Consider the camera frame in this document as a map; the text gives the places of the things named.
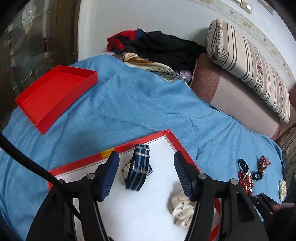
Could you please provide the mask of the white dotted scrunchie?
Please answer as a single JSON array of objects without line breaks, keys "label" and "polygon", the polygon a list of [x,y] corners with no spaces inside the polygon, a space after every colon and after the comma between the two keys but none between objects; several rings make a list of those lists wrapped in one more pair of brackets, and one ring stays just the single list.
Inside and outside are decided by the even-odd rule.
[{"label": "white dotted scrunchie", "polygon": [[283,202],[287,196],[287,187],[286,182],[284,180],[279,181],[278,195],[281,202]]}]

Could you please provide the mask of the red dotted scrunchie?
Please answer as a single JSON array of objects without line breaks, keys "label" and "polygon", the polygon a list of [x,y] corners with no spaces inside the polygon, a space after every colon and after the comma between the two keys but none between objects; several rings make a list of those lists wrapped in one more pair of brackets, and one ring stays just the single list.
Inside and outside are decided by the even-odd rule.
[{"label": "red dotted scrunchie", "polygon": [[252,174],[250,172],[239,171],[238,179],[244,192],[248,195],[252,195],[252,189],[254,185]]}]

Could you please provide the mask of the red plaid scrunchie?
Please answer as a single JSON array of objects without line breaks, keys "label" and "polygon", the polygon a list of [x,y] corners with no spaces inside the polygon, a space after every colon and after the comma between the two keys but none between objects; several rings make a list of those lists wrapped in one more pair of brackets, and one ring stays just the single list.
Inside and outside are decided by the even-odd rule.
[{"label": "red plaid scrunchie", "polygon": [[258,161],[258,171],[265,175],[266,168],[271,165],[271,161],[266,156],[262,155]]}]

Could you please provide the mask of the cream dotted scrunchie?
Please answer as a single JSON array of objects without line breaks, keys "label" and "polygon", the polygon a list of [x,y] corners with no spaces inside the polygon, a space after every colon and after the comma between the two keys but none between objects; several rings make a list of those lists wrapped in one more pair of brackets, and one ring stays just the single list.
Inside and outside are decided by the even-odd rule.
[{"label": "cream dotted scrunchie", "polygon": [[171,214],[175,219],[175,224],[179,227],[187,228],[192,221],[196,202],[192,202],[183,191],[180,191],[171,198]]}]

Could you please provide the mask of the red framed white tray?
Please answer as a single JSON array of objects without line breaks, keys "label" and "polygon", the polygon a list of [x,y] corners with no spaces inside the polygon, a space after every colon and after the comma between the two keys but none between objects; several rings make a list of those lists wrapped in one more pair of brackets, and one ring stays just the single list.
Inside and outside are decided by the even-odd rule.
[{"label": "red framed white tray", "polygon": [[[123,166],[132,158],[136,144],[148,145],[149,175],[139,191],[127,190]],[[192,158],[170,130],[164,130],[101,153],[75,159],[50,172],[66,182],[80,180],[106,162],[111,152],[119,153],[120,164],[110,194],[99,203],[107,234],[113,240],[184,240],[188,229],[178,227],[171,214],[171,198],[182,189],[175,167],[174,154],[182,152],[186,161]]]}]

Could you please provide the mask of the red box lid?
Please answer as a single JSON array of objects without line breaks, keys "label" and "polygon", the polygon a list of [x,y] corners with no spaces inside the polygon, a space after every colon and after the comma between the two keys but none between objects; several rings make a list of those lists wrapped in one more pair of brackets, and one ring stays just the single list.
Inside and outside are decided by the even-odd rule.
[{"label": "red box lid", "polygon": [[58,65],[27,87],[15,102],[38,131],[45,134],[97,82],[94,70]]}]

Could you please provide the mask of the pink bolster cushion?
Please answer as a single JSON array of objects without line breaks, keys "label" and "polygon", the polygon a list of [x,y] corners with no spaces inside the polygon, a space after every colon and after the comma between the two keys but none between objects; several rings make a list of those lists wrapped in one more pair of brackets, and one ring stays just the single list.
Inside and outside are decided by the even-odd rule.
[{"label": "pink bolster cushion", "polygon": [[239,121],[248,130],[275,140],[280,119],[245,83],[213,63],[202,53],[191,82],[196,96]]}]

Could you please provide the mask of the blue bed blanket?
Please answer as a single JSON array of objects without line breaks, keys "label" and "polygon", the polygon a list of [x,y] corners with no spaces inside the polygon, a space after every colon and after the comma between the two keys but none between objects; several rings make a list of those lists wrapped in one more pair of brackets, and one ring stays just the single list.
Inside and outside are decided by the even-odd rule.
[{"label": "blue bed blanket", "polygon": [[[16,108],[3,135],[21,152],[47,170],[100,153],[163,130],[171,130],[202,172],[216,180],[237,178],[237,160],[251,172],[262,155],[271,165],[253,194],[265,193],[276,202],[282,177],[282,151],[269,137],[249,131],[233,117],[200,100],[182,81],[166,82],[158,75],[127,66],[110,55],[76,62],[73,67],[95,70],[98,83],[83,94],[42,135],[20,108]],[[33,219],[48,194],[46,180],[1,150],[1,214],[25,240]],[[151,201],[131,198],[107,213],[126,217],[110,221],[114,240],[170,240],[170,231],[157,224],[167,214],[149,211]]]}]

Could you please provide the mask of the beige patterned scarf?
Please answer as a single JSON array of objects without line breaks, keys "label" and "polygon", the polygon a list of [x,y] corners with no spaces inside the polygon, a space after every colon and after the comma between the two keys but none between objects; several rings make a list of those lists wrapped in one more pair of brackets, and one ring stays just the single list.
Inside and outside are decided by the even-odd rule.
[{"label": "beige patterned scarf", "polygon": [[188,70],[175,71],[165,64],[145,60],[135,53],[122,53],[118,58],[130,67],[152,72],[165,81],[181,80],[189,84],[192,80],[192,73]]}]

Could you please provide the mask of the striped floral pillow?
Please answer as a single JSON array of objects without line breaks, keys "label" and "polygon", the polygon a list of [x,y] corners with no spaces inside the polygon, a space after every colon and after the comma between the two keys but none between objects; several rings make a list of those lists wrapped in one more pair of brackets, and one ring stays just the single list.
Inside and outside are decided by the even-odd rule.
[{"label": "striped floral pillow", "polygon": [[260,51],[229,23],[214,20],[208,27],[209,59],[244,82],[282,120],[290,121],[290,96],[280,74]]}]

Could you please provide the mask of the black red clothes pile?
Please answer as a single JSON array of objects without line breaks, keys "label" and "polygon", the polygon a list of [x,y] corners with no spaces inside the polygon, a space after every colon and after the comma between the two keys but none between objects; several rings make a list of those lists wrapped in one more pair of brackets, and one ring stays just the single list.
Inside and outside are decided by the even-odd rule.
[{"label": "black red clothes pile", "polygon": [[115,54],[135,53],[143,59],[165,64],[174,71],[193,72],[196,60],[206,48],[161,31],[142,29],[119,32],[107,38],[107,51]]}]

